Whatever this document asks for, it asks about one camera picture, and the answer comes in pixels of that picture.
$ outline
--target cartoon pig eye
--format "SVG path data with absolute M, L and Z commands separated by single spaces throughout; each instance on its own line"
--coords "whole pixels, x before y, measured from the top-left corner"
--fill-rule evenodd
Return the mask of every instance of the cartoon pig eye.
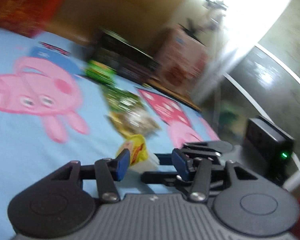
M 41 100 L 42 104 L 47 106 L 47 107 L 52 107 L 54 105 L 54 101 L 50 97 L 41 96 L 40 100 Z
M 20 102 L 25 107 L 28 107 L 28 108 L 34 107 L 34 101 L 30 97 L 21 97 Z

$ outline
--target bright green package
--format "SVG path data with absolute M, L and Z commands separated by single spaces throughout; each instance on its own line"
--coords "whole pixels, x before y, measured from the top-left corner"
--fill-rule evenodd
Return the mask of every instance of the bright green package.
M 115 70 L 95 60 L 89 60 L 88 66 L 85 69 L 88 77 L 100 81 L 104 84 L 115 85 L 113 77 Z
M 117 131 L 125 138 L 134 134 L 146 136 L 160 129 L 144 109 L 140 97 L 110 86 L 104 86 L 102 90 L 110 108 L 109 117 Z

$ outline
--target pink cheek circle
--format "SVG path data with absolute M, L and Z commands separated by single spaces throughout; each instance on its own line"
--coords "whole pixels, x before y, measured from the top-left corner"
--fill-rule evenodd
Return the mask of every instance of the pink cheek circle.
M 57 89 L 59 89 L 62 93 L 65 93 L 67 95 L 72 94 L 72 87 L 69 83 L 62 79 L 55 79 L 54 80 L 54 85 Z

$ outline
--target white pole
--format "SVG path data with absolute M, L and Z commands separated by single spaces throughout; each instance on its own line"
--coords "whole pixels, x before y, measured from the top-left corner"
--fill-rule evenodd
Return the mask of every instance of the white pole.
M 283 184 L 283 188 L 289 192 L 295 190 L 300 185 L 300 170 L 295 172 L 286 182 Z

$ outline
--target green snack bag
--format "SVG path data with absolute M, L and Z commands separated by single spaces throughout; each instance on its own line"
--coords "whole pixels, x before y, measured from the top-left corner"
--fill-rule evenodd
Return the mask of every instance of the green snack bag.
M 101 83 L 115 85 L 113 81 L 113 76 L 116 73 L 115 70 L 100 62 L 89 60 L 85 73 L 88 77 L 100 81 Z

